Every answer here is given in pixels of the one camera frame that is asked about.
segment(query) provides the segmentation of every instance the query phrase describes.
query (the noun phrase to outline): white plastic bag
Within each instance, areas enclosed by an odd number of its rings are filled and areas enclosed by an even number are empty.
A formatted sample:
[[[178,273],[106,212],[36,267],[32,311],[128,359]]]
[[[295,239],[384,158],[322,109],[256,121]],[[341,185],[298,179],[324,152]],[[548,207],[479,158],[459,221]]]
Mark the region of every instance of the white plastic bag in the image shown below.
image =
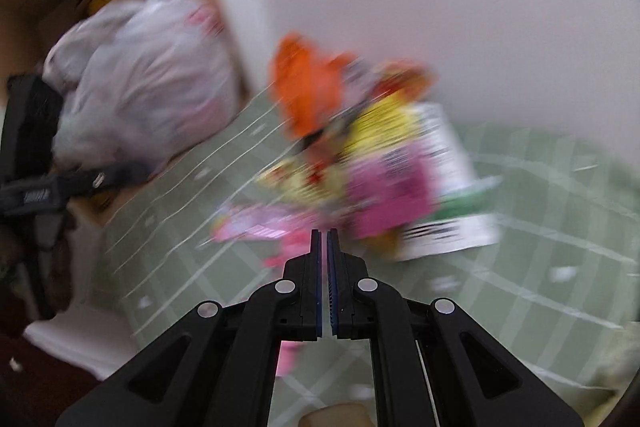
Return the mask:
[[[157,170],[238,111],[222,25],[203,0],[113,1],[60,39],[43,77],[66,96],[53,144],[63,168]]]

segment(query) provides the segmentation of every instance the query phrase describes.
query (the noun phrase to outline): green checkered floor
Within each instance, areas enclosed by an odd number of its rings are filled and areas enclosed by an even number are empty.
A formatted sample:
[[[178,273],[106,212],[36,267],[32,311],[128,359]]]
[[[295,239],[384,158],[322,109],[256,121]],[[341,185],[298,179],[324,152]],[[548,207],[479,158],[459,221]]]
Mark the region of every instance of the green checkered floor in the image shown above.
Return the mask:
[[[607,394],[592,385],[599,356],[637,309],[638,177],[573,137],[495,124],[457,126],[491,195],[503,237],[484,248],[383,263],[362,250],[373,277],[407,298],[458,302],[578,411]],[[263,93],[236,121],[191,150],[126,204],[104,230],[91,300],[124,312],[145,346],[204,299],[246,299],[277,279],[262,261],[276,243],[209,240],[229,201],[276,201],[252,183],[292,144]],[[277,381],[271,427],[347,401],[372,384],[368,347],[324,328]],[[374,417],[373,400],[367,401]]]

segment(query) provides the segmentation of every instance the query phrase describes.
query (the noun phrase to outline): pink package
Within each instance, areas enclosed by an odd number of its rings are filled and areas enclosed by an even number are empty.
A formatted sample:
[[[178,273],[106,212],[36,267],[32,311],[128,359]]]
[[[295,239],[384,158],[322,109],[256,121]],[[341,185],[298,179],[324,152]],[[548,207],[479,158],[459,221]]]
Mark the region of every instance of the pink package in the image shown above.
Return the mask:
[[[300,343],[282,341],[280,343],[280,354],[276,365],[276,377],[284,377],[296,368],[296,351]]]
[[[352,160],[347,176],[347,195],[357,207],[356,239],[378,235],[431,211],[424,164],[414,142]]]
[[[294,230],[282,236],[280,253],[265,259],[263,264],[268,268],[284,266],[289,259],[308,253],[310,247],[311,229]]]
[[[244,239],[281,239],[300,229],[317,229],[320,216],[312,211],[299,211],[286,204],[254,204],[232,206],[220,212],[214,223],[214,241]]]

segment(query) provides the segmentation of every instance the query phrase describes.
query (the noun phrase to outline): metal rivet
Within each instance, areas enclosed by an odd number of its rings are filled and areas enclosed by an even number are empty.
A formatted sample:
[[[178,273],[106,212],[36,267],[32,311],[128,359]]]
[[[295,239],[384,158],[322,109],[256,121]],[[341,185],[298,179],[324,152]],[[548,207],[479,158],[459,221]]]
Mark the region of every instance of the metal rivet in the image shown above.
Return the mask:
[[[203,302],[198,306],[198,315],[203,319],[214,317],[218,313],[218,305],[215,302]]]
[[[358,288],[364,292],[372,292],[378,289],[378,283],[373,279],[360,279],[358,281]]]
[[[93,186],[94,188],[98,188],[100,185],[102,185],[102,183],[104,182],[104,172],[100,172],[100,174],[98,174],[95,177]]]
[[[453,313],[453,310],[456,309],[456,305],[453,304],[449,299],[438,299],[436,301],[436,310],[440,313],[444,313],[445,315],[449,315]]]
[[[291,293],[296,289],[296,283],[288,279],[276,282],[276,292],[278,293]]]

